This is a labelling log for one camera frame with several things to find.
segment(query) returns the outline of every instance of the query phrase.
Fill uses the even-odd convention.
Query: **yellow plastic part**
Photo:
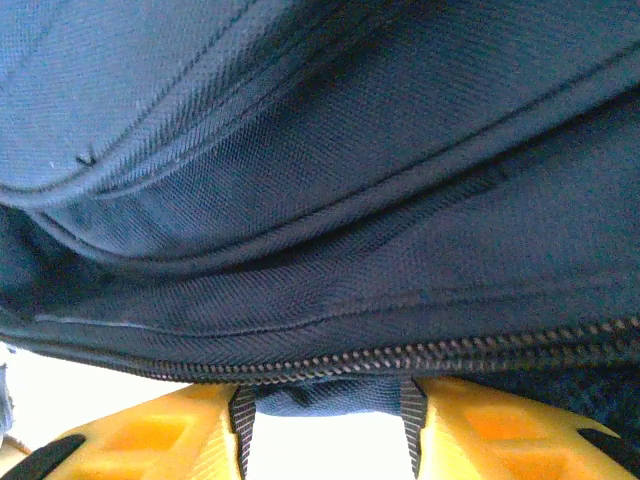
[[[71,430],[87,440],[47,480],[240,480],[235,388],[193,385]]]
[[[422,379],[428,398],[420,480],[635,480],[578,434],[588,418],[454,378]]]

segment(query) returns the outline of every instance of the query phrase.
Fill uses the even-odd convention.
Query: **yellow object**
[[[63,435],[86,437],[47,480],[240,480],[228,385],[193,385]]]
[[[577,432],[599,423],[454,378],[422,379],[428,398],[420,480],[635,480]]]

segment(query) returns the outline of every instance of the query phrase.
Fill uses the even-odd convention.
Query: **zipper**
[[[640,319],[636,316],[585,326],[476,336],[403,346],[360,349],[342,354],[260,363],[210,365],[151,360],[51,342],[0,336],[39,353],[159,380],[260,385],[350,374],[436,376],[544,368],[602,366],[640,359]]]

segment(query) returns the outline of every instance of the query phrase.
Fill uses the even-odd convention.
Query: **backpack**
[[[266,390],[456,375],[640,438],[639,25],[2,2],[0,339]]]

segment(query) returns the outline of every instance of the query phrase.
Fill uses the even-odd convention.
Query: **metal zipper teeth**
[[[407,374],[435,375],[575,367],[638,359],[639,331],[640,320],[638,317],[631,317],[533,333],[362,349],[301,361],[219,366],[137,360],[134,362],[136,366],[115,368],[162,380],[256,385],[344,374],[390,374],[405,371]]]

